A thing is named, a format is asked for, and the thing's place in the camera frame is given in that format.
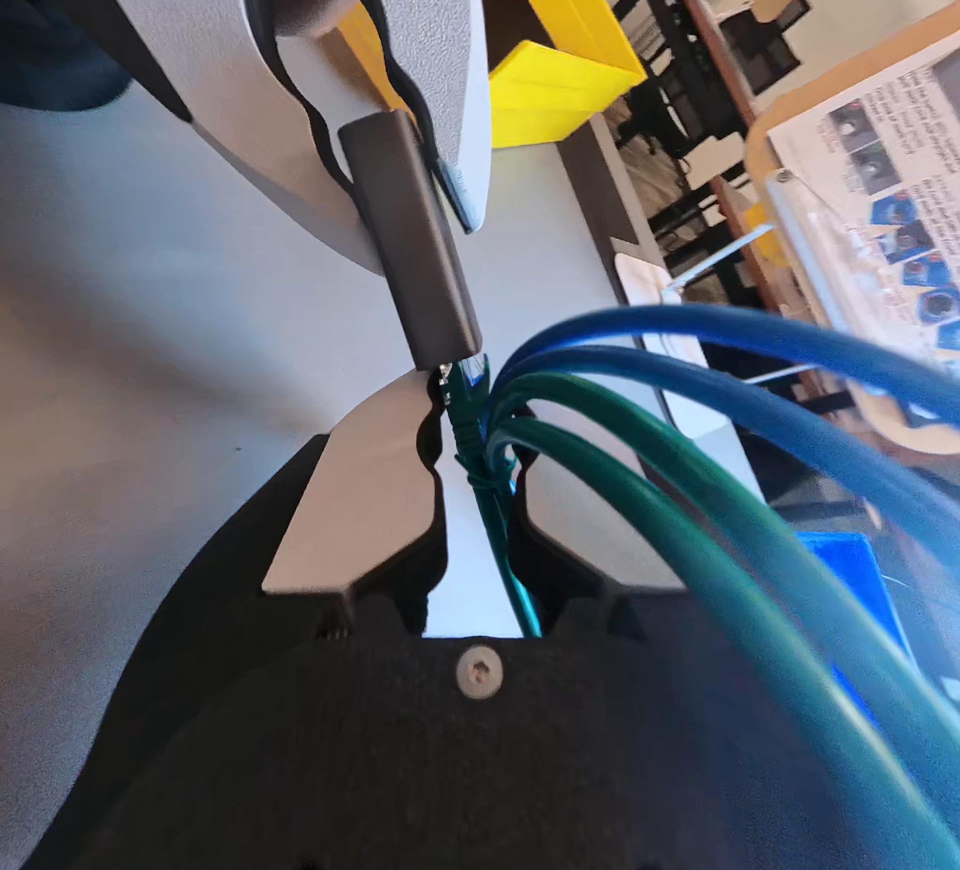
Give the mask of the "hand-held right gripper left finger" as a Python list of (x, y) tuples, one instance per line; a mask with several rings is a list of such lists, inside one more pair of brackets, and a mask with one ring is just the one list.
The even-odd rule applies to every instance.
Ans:
[(446, 554), (439, 410), (411, 370), (357, 404), (329, 433), (262, 582), (266, 595), (345, 595), (437, 537)]

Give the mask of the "blue plastic bin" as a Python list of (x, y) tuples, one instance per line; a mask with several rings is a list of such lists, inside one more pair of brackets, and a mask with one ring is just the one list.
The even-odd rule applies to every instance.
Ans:
[(917, 661), (870, 539), (844, 531), (796, 531), (796, 537), (830, 569), (916, 667)]

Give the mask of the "yellow plastic bin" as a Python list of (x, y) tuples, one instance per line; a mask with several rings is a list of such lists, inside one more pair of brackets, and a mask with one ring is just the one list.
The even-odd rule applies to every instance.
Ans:
[(490, 7), (495, 149), (561, 142), (646, 79), (607, 0), (503, 0)]

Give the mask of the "black ethernet port adapter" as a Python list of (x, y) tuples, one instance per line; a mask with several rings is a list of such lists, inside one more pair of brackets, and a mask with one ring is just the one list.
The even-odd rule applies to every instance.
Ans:
[(378, 111), (345, 124), (339, 139), (414, 369), (476, 356), (483, 338), (473, 299), (408, 114)]

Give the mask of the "person's dark blue clothing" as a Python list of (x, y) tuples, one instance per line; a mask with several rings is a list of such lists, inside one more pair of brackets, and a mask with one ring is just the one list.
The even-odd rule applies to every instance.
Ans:
[(53, 0), (1, 0), (1, 102), (83, 112), (123, 96), (133, 76)]

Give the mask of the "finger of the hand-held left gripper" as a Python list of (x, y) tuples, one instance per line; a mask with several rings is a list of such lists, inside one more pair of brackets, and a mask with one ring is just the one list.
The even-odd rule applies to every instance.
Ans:
[(463, 230), (486, 218), (493, 114), (483, 0), (359, 0)]
[(115, 0), (194, 130), (312, 237), (382, 277), (330, 130), (281, 60), (266, 0)]

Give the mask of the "white plastic strip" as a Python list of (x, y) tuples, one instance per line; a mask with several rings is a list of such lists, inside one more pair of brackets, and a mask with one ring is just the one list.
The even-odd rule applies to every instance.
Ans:
[(705, 276), (709, 270), (714, 268), (714, 266), (726, 261), (727, 258), (738, 253), (750, 244), (760, 240), (773, 230), (773, 224), (763, 223), (750, 230), (745, 235), (738, 237), (736, 240), (726, 244), (726, 246), (694, 264), (679, 276), (672, 278), (669, 283), (660, 288), (659, 295), (661, 300), (666, 303), (677, 303), (679, 300), (681, 300), (681, 294), (689, 284), (696, 281), (698, 278)]

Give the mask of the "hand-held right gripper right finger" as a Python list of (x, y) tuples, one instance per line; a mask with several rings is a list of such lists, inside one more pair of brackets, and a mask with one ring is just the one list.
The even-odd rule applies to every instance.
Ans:
[(588, 592), (610, 581), (636, 592), (685, 592), (653, 546), (585, 482), (534, 461), (515, 485), (510, 561), (540, 592)]

